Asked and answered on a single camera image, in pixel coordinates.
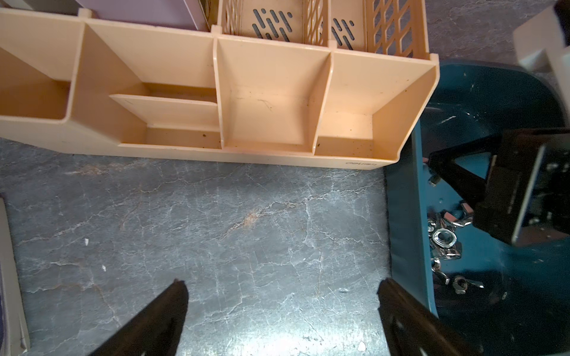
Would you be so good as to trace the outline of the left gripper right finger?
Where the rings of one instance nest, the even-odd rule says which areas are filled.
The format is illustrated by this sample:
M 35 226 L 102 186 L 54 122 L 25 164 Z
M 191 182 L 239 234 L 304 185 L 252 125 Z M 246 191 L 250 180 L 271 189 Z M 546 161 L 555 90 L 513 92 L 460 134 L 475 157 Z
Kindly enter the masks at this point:
M 394 279 L 377 292 L 379 314 L 391 355 L 478 355 Z

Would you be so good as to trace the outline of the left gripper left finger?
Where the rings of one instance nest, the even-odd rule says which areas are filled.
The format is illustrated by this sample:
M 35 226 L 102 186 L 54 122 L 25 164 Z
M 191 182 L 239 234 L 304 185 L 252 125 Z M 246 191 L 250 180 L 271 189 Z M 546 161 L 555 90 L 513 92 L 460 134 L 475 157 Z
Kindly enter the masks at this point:
M 92 355 L 175 355 L 178 350 L 189 292 L 175 280 Z

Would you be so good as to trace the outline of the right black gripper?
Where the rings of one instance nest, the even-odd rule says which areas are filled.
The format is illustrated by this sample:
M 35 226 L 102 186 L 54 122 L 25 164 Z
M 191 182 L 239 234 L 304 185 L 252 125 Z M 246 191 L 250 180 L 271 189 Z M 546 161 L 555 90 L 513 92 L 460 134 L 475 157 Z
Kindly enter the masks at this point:
M 487 179 L 454 160 L 494 153 Z M 569 237 L 569 130 L 504 131 L 432 152 L 429 168 L 471 207 L 479 230 L 510 246 Z

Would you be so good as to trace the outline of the teal plastic storage tray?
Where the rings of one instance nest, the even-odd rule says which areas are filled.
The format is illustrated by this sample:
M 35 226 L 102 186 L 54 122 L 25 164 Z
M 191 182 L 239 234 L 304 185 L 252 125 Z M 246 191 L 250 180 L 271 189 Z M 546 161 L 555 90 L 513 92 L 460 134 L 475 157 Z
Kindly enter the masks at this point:
M 547 81 L 443 62 L 386 180 L 397 283 L 481 355 L 569 353 L 569 110 Z

